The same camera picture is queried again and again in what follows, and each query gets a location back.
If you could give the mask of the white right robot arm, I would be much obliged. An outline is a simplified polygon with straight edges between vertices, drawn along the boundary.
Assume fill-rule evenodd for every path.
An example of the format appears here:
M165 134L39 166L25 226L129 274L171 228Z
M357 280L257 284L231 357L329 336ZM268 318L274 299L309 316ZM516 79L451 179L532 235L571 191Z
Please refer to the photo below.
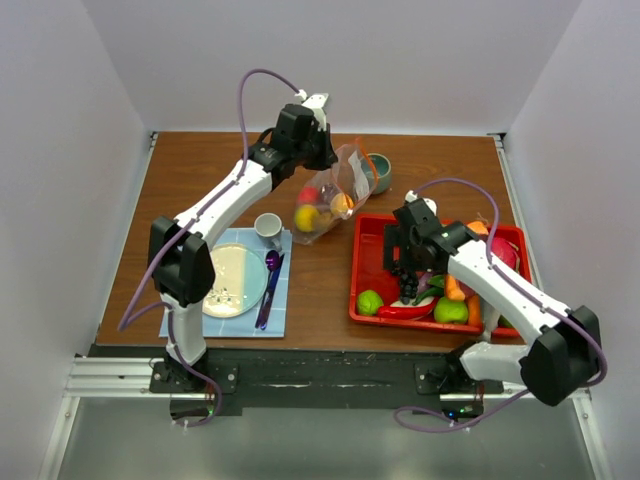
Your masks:
M480 381L525 386L542 403L556 406L607 370L599 320L550 297L510 269L463 223L443 225L433 201L409 193L384 230L383 266L446 273L468 285L506 317L523 344L469 343L452 354L448 386L469 392Z

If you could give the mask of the orange toy fruit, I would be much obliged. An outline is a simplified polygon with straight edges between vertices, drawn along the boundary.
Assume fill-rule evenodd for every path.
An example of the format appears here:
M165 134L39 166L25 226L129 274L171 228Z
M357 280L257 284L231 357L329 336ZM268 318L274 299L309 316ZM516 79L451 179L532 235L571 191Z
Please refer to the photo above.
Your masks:
M340 193L333 198L330 204L331 213L343 219L349 218L353 213L354 202L345 193Z

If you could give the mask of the red raspberry toy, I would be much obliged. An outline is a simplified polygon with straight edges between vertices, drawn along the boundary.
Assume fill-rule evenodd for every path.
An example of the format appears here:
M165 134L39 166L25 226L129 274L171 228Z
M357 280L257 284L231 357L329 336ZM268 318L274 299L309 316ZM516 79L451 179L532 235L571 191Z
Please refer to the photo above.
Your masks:
M298 194L297 203L299 205L317 205L321 201L321 194L318 189L306 186Z

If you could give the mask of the brown kiwi fruit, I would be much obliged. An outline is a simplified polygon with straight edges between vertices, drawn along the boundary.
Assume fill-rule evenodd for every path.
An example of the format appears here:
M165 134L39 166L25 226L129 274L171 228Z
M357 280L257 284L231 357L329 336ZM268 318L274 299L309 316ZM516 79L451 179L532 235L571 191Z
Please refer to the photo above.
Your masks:
M329 230L334 221L334 217L330 211L320 213L316 217L316 227L318 230Z

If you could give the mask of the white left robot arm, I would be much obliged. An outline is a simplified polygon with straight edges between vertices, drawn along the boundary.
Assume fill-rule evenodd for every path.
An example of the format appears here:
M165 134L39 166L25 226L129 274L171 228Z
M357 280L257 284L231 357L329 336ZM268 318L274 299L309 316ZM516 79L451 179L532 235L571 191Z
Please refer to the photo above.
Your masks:
M220 184L176 218L160 216L152 223L149 269L171 324L166 350L178 361L171 378L185 392L200 390L207 380L199 361L206 352L203 300L215 280L210 251L232 223L298 167L323 171L337 161L328 98L313 94L285 105L276 125L246 148Z

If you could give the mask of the clear orange zip top bag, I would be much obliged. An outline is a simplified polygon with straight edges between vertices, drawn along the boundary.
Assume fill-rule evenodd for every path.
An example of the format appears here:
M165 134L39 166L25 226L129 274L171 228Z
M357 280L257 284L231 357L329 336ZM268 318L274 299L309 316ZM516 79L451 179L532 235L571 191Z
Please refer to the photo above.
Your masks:
M337 162L316 173L300 190L293 215L293 241L310 245L361 208L379 183L360 139L336 151Z

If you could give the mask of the yellow lemon toy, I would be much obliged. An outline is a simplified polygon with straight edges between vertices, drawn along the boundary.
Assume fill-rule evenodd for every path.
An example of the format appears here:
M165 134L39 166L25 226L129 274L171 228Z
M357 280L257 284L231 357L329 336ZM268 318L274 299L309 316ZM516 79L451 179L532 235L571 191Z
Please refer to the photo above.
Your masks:
M319 216L320 212L314 205L302 204L297 207L294 214L295 227L303 233L314 232Z

